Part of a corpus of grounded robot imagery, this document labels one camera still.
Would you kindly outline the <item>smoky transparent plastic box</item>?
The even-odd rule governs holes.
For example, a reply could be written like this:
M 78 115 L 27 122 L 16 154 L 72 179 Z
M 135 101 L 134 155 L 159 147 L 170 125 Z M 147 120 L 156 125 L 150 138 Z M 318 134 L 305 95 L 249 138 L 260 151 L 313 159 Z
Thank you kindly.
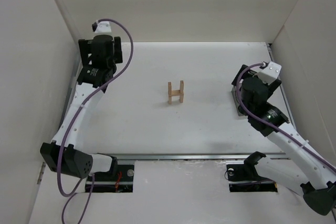
M 246 117 L 247 117 L 247 114 L 246 114 L 246 112 L 240 107 L 240 104 L 239 104 L 239 101 L 238 101 L 238 98 L 237 98 L 236 86 L 232 86 L 231 94 L 232 94 L 232 97 L 233 97 L 234 105 L 235 105 L 236 112 L 237 112 L 238 116 L 240 116 L 240 117 L 245 117 L 245 118 L 246 118 Z

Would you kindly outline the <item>plain wood block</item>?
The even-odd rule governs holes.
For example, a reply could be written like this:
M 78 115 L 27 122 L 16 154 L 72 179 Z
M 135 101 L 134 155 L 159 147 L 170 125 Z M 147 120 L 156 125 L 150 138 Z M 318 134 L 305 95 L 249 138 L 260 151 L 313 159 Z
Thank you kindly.
M 184 93 L 181 92 L 180 90 L 172 90 L 172 91 L 168 92 L 169 97 L 183 96 L 183 95 L 184 95 Z

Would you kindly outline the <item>engraved wood block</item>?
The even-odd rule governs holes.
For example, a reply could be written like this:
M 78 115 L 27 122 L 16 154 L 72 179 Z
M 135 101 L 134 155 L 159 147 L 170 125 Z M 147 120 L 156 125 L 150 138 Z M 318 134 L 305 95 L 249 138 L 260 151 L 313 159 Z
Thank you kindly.
M 168 82 L 168 95 L 171 96 L 172 95 L 172 83 Z

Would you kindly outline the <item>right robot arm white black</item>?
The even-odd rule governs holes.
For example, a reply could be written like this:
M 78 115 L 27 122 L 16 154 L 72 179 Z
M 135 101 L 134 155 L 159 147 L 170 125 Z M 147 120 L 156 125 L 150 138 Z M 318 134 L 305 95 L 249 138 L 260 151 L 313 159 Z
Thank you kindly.
M 261 62 L 242 65 L 232 81 L 237 111 L 263 137 L 277 145 L 297 166 L 278 164 L 262 152 L 250 154 L 238 168 L 228 168 L 232 182 L 272 180 L 301 196 L 316 213 L 335 209 L 335 166 L 326 161 L 268 99 L 281 85 L 281 65 Z

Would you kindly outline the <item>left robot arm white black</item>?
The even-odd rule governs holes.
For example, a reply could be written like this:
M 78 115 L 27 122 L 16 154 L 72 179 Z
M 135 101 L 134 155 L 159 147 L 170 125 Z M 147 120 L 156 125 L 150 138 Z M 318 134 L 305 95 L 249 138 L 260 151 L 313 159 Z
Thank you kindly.
M 99 100 L 106 92 L 103 85 L 113 78 L 117 64 L 123 62 L 120 37 L 96 35 L 78 41 L 82 69 L 75 94 L 60 129 L 50 143 L 43 143 L 40 153 L 50 168 L 83 179 L 93 166 L 93 156 L 81 151 L 83 133 Z

